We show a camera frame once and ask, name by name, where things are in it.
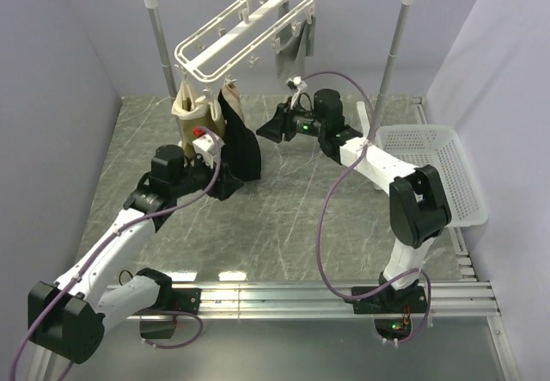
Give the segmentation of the black underwear beige waistband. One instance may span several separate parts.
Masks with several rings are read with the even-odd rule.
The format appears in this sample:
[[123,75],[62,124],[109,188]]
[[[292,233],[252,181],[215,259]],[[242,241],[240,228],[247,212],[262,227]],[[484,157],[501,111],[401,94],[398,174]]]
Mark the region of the black underwear beige waistband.
[[226,78],[217,98],[225,121],[223,160],[239,180],[257,181],[262,169],[260,146],[255,134],[245,124],[240,92],[235,83],[235,79]]

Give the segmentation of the khaki underwear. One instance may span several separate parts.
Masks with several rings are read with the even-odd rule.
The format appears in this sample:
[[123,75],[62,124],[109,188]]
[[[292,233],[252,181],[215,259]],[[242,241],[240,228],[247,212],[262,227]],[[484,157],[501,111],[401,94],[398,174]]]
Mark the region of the khaki underwear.
[[193,140],[197,136],[193,130],[197,126],[207,127],[218,137],[224,137],[226,124],[219,101],[213,97],[199,95],[185,77],[181,79],[171,113],[182,130],[181,148],[186,157],[195,155]]

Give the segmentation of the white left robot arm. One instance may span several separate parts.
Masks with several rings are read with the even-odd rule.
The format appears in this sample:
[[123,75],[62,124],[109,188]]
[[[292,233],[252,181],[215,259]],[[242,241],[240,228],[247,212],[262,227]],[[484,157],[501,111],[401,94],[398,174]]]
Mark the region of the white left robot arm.
[[150,170],[93,248],[52,284],[38,282],[28,294],[29,340],[66,359],[82,364],[100,346],[110,329],[141,310],[155,314],[194,314],[200,292],[185,298],[174,293],[173,281],[151,268],[107,292],[110,279],[179,209],[180,197],[209,195],[226,200],[243,183],[230,169],[228,145],[210,145],[188,158],[174,144],[156,149]]

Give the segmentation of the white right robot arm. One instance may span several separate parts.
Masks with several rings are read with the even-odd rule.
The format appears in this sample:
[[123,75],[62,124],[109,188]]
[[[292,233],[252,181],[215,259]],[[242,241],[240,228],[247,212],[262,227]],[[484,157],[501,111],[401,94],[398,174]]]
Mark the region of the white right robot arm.
[[345,295],[327,283],[330,292],[377,313],[402,312],[415,301],[427,300],[419,276],[428,250],[452,219],[435,167],[418,167],[393,157],[347,125],[343,102],[334,89],[316,91],[310,108],[301,105],[299,95],[288,97],[257,134],[275,143],[290,141],[297,134],[314,137],[322,152],[344,167],[346,175],[356,171],[388,196],[395,241],[378,287]]

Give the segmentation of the white clip hanger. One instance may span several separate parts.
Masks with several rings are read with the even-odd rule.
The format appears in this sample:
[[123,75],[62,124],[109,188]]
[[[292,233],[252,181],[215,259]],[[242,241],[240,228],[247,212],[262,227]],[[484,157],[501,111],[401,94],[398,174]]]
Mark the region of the white clip hanger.
[[255,64],[254,51],[265,43],[280,51],[280,33],[296,36],[313,21],[315,0],[235,0],[174,49],[180,68],[211,84],[239,63]]

